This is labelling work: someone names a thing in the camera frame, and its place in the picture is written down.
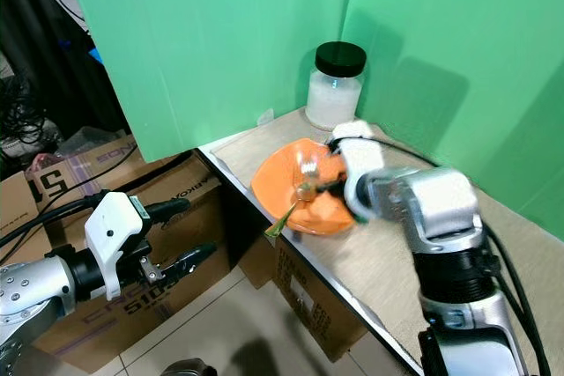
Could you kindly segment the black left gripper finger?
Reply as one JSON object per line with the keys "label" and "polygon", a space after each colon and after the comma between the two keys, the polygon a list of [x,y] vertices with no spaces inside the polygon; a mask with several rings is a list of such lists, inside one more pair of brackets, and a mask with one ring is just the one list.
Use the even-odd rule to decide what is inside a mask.
{"label": "black left gripper finger", "polygon": [[193,274],[217,250],[217,243],[203,243],[200,246],[190,248],[189,251],[178,255],[176,259],[170,261],[167,266],[161,269],[161,279],[158,279],[157,283],[160,286],[174,286],[178,281]]}
{"label": "black left gripper finger", "polygon": [[173,198],[166,202],[148,204],[145,212],[152,222],[169,222],[174,216],[189,210],[191,204],[189,199]]}

